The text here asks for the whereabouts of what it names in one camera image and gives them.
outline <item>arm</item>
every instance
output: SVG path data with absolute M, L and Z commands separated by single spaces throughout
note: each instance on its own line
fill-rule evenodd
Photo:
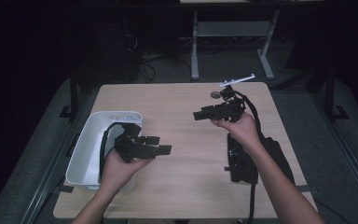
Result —
M 100 188 L 72 223 L 100 223 L 104 211 L 118 191 L 131 180 L 133 174 L 151 161 L 138 160 L 126 163 L 115 151 L 109 153 L 103 168 Z
M 252 157 L 275 212 L 282 223 L 324 223 L 310 202 L 296 189 L 261 144 L 252 116 L 244 113 L 235 123 L 212 120 L 228 130 Z

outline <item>table top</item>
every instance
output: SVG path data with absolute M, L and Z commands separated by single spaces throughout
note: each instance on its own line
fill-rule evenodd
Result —
M 277 108 L 264 83 L 233 85 L 257 108 L 262 132 L 277 140 L 288 160 L 297 186 L 307 182 L 283 127 Z M 209 120 L 193 118 L 193 112 L 222 99 L 210 97 L 221 91 L 218 83 L 127 84 L 102 86 L 91 113 L 137 111 L 143 116 L 143 135 L 160 136 L 172 145 L 169 156 L 158 156 L 137 174 L 135 188 L 119 193 L 104 216 L 111 218 L 244 218 L 249 214 L 248 184 L 230 181 L 225 171 L 227 131 Z M 54 216 L 75 217 L 95 191 L 77 187 L 61 192 Z M 303 192 L 315 206 L 310 192 Z M 261 180 L 255 189 L 255 218 L 276 217 Z
M 324 0 L 290 0 L 290 1 L 252 1 L 252 0 L 180 0 L 177 2 L 166 3 L 149 3 L 149 2 L 128 2 L 116 4 L 115 2 L 107 2 L 96 7 L 103 7 L 104 9 L 119 9 L 119 10 L 203 10 L 203 9 L 238 9 L 243 7 L 290 7 L 290 6 L 312 6 L 320 5 Z

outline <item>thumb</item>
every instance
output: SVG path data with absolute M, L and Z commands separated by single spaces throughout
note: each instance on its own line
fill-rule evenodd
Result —
M 216 125 L 217 127 L 221 127 L 229 131 L 229 128 L 232 123 L 222 120 L 222 119 L 211 119 L 211 123 Z
M 142 167 L 146 166 L 148 163 L 150 163 L 152 161 L 151 160 L 143 160 L 143 159 L 140 159 L 138 161 L 135 161 L 135 162 L 132 162 L 132 166 L 133 168 L 135 169 L 135 172 L 140 170 Z

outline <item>black object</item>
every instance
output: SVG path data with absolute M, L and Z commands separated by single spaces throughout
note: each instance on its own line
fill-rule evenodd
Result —
M 277 141 L 274 141 L 271 137 L 266 138 L 261 132 L 260 119 L 258 118 L 257 110 L 252 102 L 242 93 L 234 91 L 230 85 L 220 91 L 225 102 L 221 105 L 205 106 L 200 112 L 195 112 L 194 119 L 224 119 L 230 122 L 236 122 L 241 118 L 246 106 L 249 106 L 252 114 L 255 118 L 255 126 L 257 134 L 261 144 L 266 149 L 267 153 L 278 164 L 287 178 L 295 184 L 295 178 L 290 168 L 289 162 L 287 162 L 282 152 L 281 146 Z M 241 180 L 251 183 L 251 200 L 250 200 L 250 212 L 247 223 L 251 223 L 255 212 L 255 185 L 257 184 L 258 171 L 255 167 L 255 163 L 252 158 L 242 149 L 242 145 L 230 135 L 227 137 L 227 155 L 228 165 L 231 173 L 231 181 L 239 182 Z
M 137 62 L 127 49 L 127 39 L 118 16 L 99 13 L 84 16 L 68 34 L 64 63 L 83 92 L 104 84 L 131 83 L 137 76 Z
M 108 134 L 115 125 L 120 125 L 124 129 L 124 132 L 115 138 L 113 147 L 108 148 L 107 153 L 105 153 Z M 159 137 L 138 136 L 141 130 L 142 128 L 134 123 L 115 122 L 103 132 L 100 150 L 100 180 L 103 176 L 105 155 L 109 154 L 113 149 L 120 155 L 124 162 L 131 162 L 133 158 L 155 159 L 156 156 L 171 154 L 172 146 L 157 146 Z
M 237 97 L 236 92 L 231 86 L 220 91 L 220 95 L 223 97 L 225 102 L 221 105 L 210 105 L 205 106 L 199 112 L 194 112 L 194 119 L 224 119 L 230 122 L 238 121 L 243 111 L 246 109 L 243 99 Z
M 253 179 L 255 163 L 249 154 L 243 151 L 241 144 L 230 134 L 227 135 L 227 156 L 229 167 L 226 167 L 225 170 L 230 171 L 232 182 L 245 181 L 249 184 L 252 182 L 257 184 L 257 178 Z

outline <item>white plastic bin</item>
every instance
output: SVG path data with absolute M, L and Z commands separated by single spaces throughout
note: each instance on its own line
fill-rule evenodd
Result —
M 89 116 L 77 140 L 74 153 L 66 170 L 66 180 L 81 189 L 98 189 L 100 149 L 103 132 L 113 122 L 135 123 L 142 127 L 142 115 L 134 111 L 101 111 Z M 119 136 L 123 129 L 115 126 L 112 131 Z M 120 192 L 130 192 L 136 182 L 136 174 Z

